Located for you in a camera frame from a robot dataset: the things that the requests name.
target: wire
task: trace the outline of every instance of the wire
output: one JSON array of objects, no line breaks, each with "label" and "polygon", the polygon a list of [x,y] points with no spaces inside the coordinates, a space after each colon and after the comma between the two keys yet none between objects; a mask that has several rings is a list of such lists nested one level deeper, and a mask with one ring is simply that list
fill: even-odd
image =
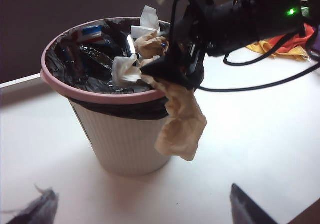
[{"label": "wire", "polygon": [[278,85],[281,85],[281,84],[285,84],[285,83],[294,81],[294,80],[296,80],[298,78],[301,78],[301,77],[303,77],[303,76],[305,76],[305,75],[307,75],[309,73],[312,73],[313,71],[315,71],[315,70],[320,68],[320,55],[319,55],[318,52],[315,52],[314,50],[312,50],[312,45],[313,45],[314,41],[316,40],[316,38],[318,36],[318,33],[319,33],[319,26],[316,27],[314,33],[312,34],[312,36],[308,39],[308,41],[305,44],[306,51],[309,54],[309,57],[311,57],[311,59],[314,59],[315,61],[317,61],[317,64],[315,64],[312,67],[309,67],[308,69],[306,69],[306,70],[304,70],[304,71],[302,71],[302,72],[300,72],[300,73],[298,73],[296,75],[293,75],[293,76],[288,77],[286,79],[279,80],[279,81],[276,81],[276,82],[272,82],[272,83],[269,83],[269,84],[257,85],[257,86],[252,86],[252,87],[230,88],[230,89],[211,89],[211,88],[206,88],[206,87],[203,87],[203,86],[199,86],[198,89],[202,90],[202,91],[206,91],[206,92],[213,92],[213,93],[232,93],[232,92],[253,91],[253,90],[271,88],[271,87],[275,87],[275,86],[278,86]]},{"label": "wire", "polygon": [[179,0],[174,0],[172,5],[172,12],[171,12],[171,24],[170,24],[170,33],[169,33],[169,41],[173,44],[174,43],[174,29],[175,29],[175,22],[176,22],[176,11],[177,11],[177,4]]},{"label": "wire", "polygon": [[232,93],[232,92],[246,92],[246,91],[253,91],[253,90],[260,90],[260,89],[265,89],[265,88],[271,88],[275,87],[281,84],[285,84],[291,81],[294,81],[298,78],[301,78],[309,73],[312,73],[313,71],[317,70],[320,68],[320,62],[315,64],[314,66],[304,70],[303,72],[300,72],[296,75],[293,75],[291,77],[288,77],[283,80],[279,80],[276,82],[272,82],[269,84],[264,84],[264,85],[257,85],[257,86],[252,86],[252,87],[244,87],[244,88],[231,88],[231,89],[211,89],[211,88],[206,88],[203,86],[199,86],[198,89],[206,92],[212,92],[212,93]]},{"label": "wire", "polygon": [[229,62],[227,60],[227,58],[229,57],[230,53],[228,53],[224,56],[223,62],[224,62],[224,64],[226,64],[228,66],[233,66],[233,67],[243,67],[243,66],[257,63],[257,62],[262,61],[263,59],[266,59],[267,57],[271,56],[280,47],[282,47],[287,41],[289,41],[291,38],[293,38],[296,34],[297,34],[297,32],[293,32],[293,33],[289,33],[289,34],[285,35],[268,52],[266,52],[265,54],[259,56],[258,58],[254,59],[254,60],[243,62],[243,63]]}]

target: trash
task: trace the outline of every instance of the trash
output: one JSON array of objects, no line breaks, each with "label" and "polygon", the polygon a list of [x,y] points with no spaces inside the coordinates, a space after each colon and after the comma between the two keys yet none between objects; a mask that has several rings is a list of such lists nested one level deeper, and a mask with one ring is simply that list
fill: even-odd
[{"label": "trash", "polygon": [[141,15],[140,26],[133,25],[131,27],[131,36],[138,39],[154,31],[160,32],[157,10],[146,5]]}]

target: white table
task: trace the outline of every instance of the white table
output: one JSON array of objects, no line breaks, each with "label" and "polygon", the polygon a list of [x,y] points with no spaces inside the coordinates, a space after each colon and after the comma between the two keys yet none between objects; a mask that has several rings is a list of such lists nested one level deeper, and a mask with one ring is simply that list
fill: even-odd
[{"label": "white table", "polygon": [[[232,61],[258,54],[238,50]],[[205,87],[277,81],[307,62],[267,59],[229,67],[205,59]],[[56,224],[231,224],[232,183],[279,224],[320,197],[320,75],[242,93],[197,91],[208,125],[195,160],[146,176],[104,171],[68,101],[39,79],[1,88],[1,210],[22,209],[53,187]],[[12,215],[1,215],[6,223]]]}]

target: wall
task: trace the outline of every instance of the wall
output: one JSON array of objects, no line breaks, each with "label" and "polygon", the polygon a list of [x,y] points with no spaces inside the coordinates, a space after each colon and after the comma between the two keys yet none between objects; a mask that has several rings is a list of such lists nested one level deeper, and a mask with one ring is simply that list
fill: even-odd
[{"label": "wall", "polygon": [[[227,0],[215,0],[222,3]],[[0,83],[40,72],[46,45],[79,24],[111,17],[139,17],[144,5],[168,21],[171,3],[154,0],[0,0]]]}]

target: crumpled paper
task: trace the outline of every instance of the crumpled paper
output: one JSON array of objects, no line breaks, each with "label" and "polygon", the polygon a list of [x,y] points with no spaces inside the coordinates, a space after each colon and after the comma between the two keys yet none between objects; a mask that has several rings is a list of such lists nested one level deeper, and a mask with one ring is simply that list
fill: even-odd
[{"label": "crumpled paper", "polygon": [[131,57],[117,56],[113,60],[112,82],[118,87],[126,88],[141,79],[140,67],[133,66],[136,54]]},{"label": "crumpled paper", "polygon": [[159,33],[160,22],[157,16],[157,10],[146,5],[141,15],[140,25],[141,26],[131,26],[132,38],[138,39],[154,31]]},{"label": "crumpled paper", "polygon": [[165,104],[169,117],[159,133],[155,149],[163,155],[180,156],[186,161],[192,161],[207,125],[194,90],[187,90],[165,80],[155,81],[147,75],[141,77],[156,90],[164,92],[169,100]]},{"label": "crumpled paper", "polygon": [[158,36],[157,31],[141,36],[134,42],[136,51],[144,58],[151,59],[154,56],[162,56],[168,47],[167,39]]}]

